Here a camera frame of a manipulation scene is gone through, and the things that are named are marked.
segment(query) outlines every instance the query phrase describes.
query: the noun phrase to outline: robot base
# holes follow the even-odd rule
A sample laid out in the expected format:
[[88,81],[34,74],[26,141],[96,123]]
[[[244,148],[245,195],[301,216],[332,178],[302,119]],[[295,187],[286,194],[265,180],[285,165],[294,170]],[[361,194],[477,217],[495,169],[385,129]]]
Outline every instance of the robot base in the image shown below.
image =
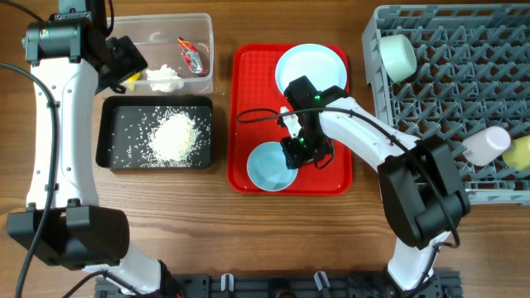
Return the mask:
[[[269,295],[269,282],[282,278],[289,282],[296,298],[392,298],[400,297],[389,286],[383,272],[356,272],[342,276],[328,276],[329,289],[319,291],[313,276],[237,276],[234,291],[221,291],[221,277],[208,275],[173,275],[185,291],[186,298],[276,298]],[[98,279],[94,298],[124,298],[118,288]],[[461,298],[460,273],[437,271],[425,288],[413,298]]]

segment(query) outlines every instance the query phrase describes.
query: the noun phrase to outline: white plate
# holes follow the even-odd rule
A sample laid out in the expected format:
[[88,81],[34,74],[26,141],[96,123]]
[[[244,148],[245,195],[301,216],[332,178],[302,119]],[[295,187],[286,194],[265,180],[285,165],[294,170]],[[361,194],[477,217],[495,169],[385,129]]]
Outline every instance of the white plate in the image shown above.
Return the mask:
[[283,54],[276,65],[276,85],[285,91],[293,80],[303,75],[318,91],[332,86],[346,87],[348,73],[342,59],[325,46],[305,44]]

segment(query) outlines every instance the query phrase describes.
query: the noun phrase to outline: clear plastic container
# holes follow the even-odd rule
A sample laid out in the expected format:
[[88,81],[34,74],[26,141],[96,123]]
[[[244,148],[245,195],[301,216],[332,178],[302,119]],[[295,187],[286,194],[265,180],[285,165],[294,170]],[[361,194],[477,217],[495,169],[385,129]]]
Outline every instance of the clear plastic container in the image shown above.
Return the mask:
[[[146,59],[148,70],[159,70],[163,65],[171,67],[181,79],[147,80],[146,71],[134,82],[123,82],[127,92],[116,94],[110,88],[101,94],[104,98],[114,95],[158,94],[209,94],[214,90],[214,32],[210,15],[186,13],[116,17],[111,36],[129,36]],[[178,38],[193,43],[199,52],[205,74],[193,74],[181,55]],[[174,84],[170,93],[153,91],[151,84]]]

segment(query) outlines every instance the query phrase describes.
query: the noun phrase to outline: bolt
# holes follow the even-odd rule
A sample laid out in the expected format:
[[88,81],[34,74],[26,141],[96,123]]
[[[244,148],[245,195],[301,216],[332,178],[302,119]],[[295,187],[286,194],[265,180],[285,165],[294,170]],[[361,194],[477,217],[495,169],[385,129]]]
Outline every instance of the bolt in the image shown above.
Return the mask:
[[68,199],[66,205],[68,207],[79,207],[81,206],[81,200],[80,199]]
[[35,211],[35,209],[36,209],[36,203],[35,202],[31,202],[31,203],[27,204],[26,211]]

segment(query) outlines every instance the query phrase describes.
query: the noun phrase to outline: dish rack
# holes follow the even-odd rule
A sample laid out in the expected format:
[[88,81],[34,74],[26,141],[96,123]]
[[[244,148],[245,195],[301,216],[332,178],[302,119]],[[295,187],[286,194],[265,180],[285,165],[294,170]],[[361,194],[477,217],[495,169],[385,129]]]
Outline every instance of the dish rack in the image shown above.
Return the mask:
[[[403,34],[417,72],[396,84],[378,44]],[[512,138],[530,135],[530,5],[395,5],[378,7],[363,33],[366,80],[376,116],[422,138],[446,140],[471,204],[530,204],[530,170],[498,158],[474,166],[462,141],[491,126]]]

